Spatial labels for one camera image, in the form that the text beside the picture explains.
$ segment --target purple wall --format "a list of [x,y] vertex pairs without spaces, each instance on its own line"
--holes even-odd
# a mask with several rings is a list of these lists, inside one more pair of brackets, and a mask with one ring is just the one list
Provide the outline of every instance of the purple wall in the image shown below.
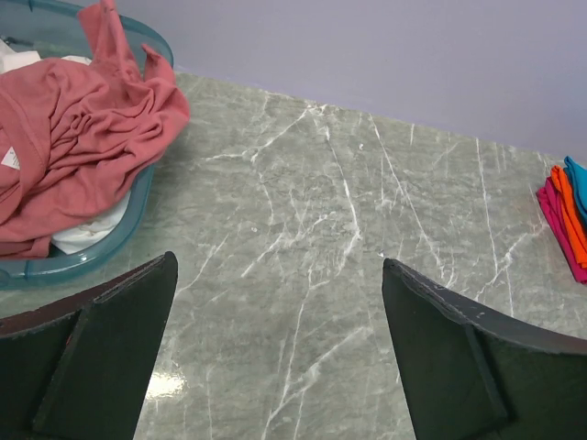
[[587,159],[584,0],[118,7],[169,41],[180,70]]

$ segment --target marble countertop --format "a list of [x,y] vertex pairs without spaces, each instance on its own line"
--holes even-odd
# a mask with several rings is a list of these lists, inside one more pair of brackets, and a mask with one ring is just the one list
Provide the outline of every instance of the marble countertop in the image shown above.
[[191,123],[159,163],[126,248],[68,285],[0,292],[6,316],[177,255],[138,440],[413,440],[384,257],[587,338],[587,289],[535,197],[555,159],[192,75],[178,82]]

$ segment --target blue plastic basket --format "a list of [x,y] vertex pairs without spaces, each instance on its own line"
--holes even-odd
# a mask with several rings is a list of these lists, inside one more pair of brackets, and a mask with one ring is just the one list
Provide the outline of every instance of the blue plastic basket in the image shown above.
[[[0,35],[13,49],[38,50],[41,57],[81,55],[92,57],[82,31],[77,5],[55,0],[0,0]],[[161,35],[136,20],[121,17],[130,48],[143,66],[140,45],[149,44],[173,65],[172,50]],[[52,250],[49,258],[0,260],[0,290],[23,289],[69,281],[95,270],[120,250],[136,231],[145,211],[153,179],[153,166],[135,179],[122,221],[106,238],[75,254]]]

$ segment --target orange shirt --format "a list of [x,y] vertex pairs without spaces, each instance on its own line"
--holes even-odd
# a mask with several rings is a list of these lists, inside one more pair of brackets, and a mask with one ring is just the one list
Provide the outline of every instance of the orange shirt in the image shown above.
[[567,229],[572,253],[579,265],[587,268],[587,236],[572,196],[572,186],[570,186],[567,173],[560,166],[555,165],[550,171],[550,177],[561,195],[562,220]]

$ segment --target folded pink cloth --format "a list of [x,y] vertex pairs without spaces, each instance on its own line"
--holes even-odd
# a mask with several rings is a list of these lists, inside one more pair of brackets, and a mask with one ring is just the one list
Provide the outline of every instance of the folded pink cloth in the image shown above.
[[548,177],[544,188],[540,188],[537,192],[538,203],[540,208],[547,218],[547,222],[554,233],[554,236],[559,241],[560,248],[565,254],[565,258],[569,263],[570,271],[577,282],[587,282],[587,269],[582,268],[575,255],[572,253],[570,247],[569,237],[562,220],[562,210],[560,205],[560,193],[554,187],[552,180]]
[[172,67],[147,46],[141,78],[114,0],[79,19],[90,66],[47,59],[0,75],[0,160],[19,163],[0,165],[4,258],[46,257],[50,235],[119,202],[189,121]]

